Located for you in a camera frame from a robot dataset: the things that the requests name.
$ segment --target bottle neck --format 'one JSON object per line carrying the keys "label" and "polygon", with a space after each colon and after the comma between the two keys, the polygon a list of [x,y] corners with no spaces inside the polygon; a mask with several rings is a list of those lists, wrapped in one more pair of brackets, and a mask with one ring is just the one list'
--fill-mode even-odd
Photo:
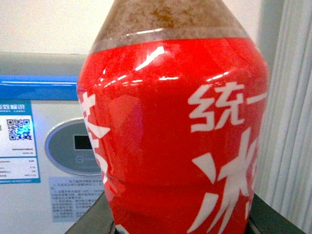
{"label": "bottle neck", "polygon": [[[152,30],[162,33],[158,36],[135,35]],[[155,39],[155,36],[157,39],[248,36],[221,0],[115,0],[92,52],[99,51],[95,47],[107,40],[127,35],[141,38],[139,42],[145,38],[148,41],[148,38]],[[137,43],[137,39],[131,41],[129,43]]]}

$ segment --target appliance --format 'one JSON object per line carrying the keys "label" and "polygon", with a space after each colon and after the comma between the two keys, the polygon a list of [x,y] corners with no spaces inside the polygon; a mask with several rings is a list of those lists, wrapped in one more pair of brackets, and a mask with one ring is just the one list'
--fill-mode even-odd
{"label": "appliance", "polygon": [[[0,53],[0,234],[116,232],[77,101],[84,60]],[[255,196],[246,233],[303,232]]]}

